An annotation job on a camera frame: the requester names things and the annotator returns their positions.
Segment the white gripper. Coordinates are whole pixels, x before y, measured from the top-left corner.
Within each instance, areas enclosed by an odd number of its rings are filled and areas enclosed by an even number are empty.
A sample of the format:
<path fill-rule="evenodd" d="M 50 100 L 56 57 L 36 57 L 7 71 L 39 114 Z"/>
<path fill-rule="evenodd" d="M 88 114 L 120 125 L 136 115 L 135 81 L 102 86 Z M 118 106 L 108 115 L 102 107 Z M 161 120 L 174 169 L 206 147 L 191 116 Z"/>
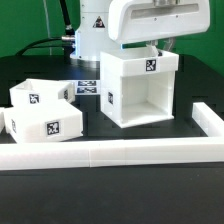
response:
<path fill-rule="evenodd" d="M 177 36 L 206 32 L 210 26 L 209 0 L 113 0 L 108 34 L 119 43 L 148 41 L 150 56 L 158 56 L 157 41 L 171 51 Z"/>

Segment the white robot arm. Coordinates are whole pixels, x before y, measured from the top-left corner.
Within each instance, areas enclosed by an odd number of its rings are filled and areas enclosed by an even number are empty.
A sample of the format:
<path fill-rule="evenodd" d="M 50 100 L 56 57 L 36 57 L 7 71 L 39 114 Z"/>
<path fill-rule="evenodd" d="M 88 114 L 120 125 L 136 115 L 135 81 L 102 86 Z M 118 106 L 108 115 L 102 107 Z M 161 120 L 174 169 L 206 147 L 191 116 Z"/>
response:
<path fill-rule="evenodd" d="M 172 41 L 210 26 L 209 0 L 80 0 L 76 64 L 97 68 L 100 53 L 124 44 Z"/>

